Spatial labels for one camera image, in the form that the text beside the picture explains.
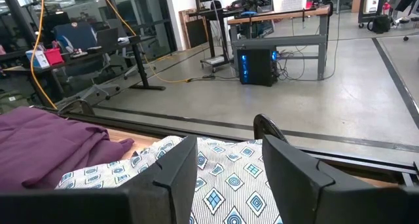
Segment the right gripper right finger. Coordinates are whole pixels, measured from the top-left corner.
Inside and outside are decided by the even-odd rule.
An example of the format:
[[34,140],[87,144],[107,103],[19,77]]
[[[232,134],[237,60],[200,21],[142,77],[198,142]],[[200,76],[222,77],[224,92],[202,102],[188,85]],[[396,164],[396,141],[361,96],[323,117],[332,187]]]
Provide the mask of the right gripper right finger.
[[417,223],[417,187],[375,187],[271,135],[269,186],[284,223]]

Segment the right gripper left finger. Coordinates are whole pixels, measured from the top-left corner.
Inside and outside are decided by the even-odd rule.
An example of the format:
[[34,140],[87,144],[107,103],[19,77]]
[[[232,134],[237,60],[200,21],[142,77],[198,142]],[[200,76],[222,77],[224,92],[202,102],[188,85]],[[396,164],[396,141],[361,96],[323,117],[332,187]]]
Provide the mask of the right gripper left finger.
[[30,190],[1,195],[2,223],[188,223],[197,175],[197,138],[187,136],[112,189]]

